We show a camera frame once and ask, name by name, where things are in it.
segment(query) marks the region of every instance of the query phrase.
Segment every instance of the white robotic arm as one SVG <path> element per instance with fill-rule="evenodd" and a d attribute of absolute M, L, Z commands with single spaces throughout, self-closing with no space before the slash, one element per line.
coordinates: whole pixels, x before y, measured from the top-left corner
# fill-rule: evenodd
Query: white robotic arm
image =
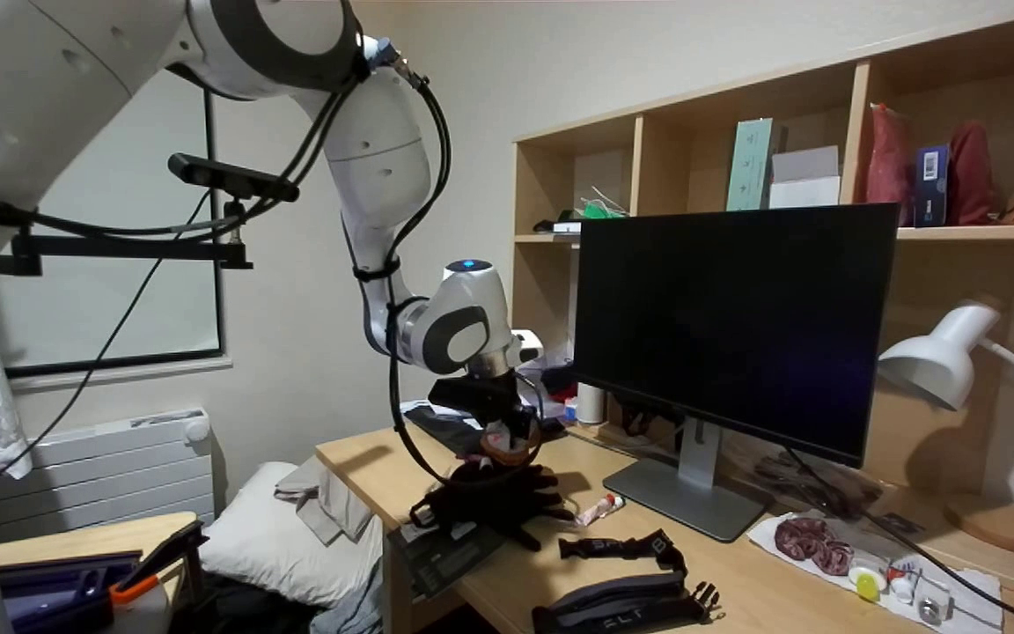
<path fill-rule="evenodd" d="M 0 0 L 0 246 L 165 65 L 233 99 L 294 95 L 310 117 L 355 85 L 323 156 L 366 341 L 434 373 L 516 379 L 517 341 L 486 259 L 455 259 L 434 294 L 412 294 L 397 273 L 395 249 L 438 189 L 403 95 L 416 72 L 361 30 L 350 0 Z"/>

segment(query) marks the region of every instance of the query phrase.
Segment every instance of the black monitor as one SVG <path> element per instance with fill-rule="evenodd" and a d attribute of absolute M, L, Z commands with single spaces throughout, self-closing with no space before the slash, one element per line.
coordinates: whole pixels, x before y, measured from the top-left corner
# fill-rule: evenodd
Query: black monitor
<path fill-rule="evenodd" d="M 898 209 L 583 223 L 576 371 L 682 415 L 681 469 L 611 490 L 733 541 L 766 510 L 714 485 L 719 425 L 863 466 Z"/>

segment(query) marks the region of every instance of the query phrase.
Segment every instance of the wall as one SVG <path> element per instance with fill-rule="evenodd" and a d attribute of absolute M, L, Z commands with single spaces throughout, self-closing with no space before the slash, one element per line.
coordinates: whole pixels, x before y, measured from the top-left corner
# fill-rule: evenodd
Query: wall
<path fill-rule="evenodd" d="M 434 78 L 455 129 L 452 185 L 405 249 L 410 285 L 425 291 L 463 253 L 510 273 L 516 138 L 1011 22 L 1014 0 L 363 0 L 361 9 Z M 222 144 L 269 164 L 301 125 L 287 103 L 231 104 Z M 72 421 L 204 402 L 233 490 L 266 458 L 385 425 L 385 358 L 361 335 L 336 209 L 316 169 L 295 209 L 246 233 L 259 271 L 227 277 L 231 371 L 107 384 Z M 26 421 L 38 425 L 59 402 L 65 391 L 26 394 Z"/>

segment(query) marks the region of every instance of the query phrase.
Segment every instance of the desk lamp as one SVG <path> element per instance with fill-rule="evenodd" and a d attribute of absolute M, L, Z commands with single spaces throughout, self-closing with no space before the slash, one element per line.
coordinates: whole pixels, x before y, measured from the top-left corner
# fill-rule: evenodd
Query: desk lamp
<path fill-rule="evenodd" d="M 890 346 L 880 354 L 880 375 L 911 388 L 932 405 L 962 407 L 973 388 L 969 353 L 977 346 L 1014 366 L 1014 353 L 985 339 L 993 324 L 993 305 L 962 303 L 930 335 Z M 1014 548 L 1014 506 L 989 506 L 983 501 L 962 496 L 949 501 L 949 510 L 966 530 Z"/>

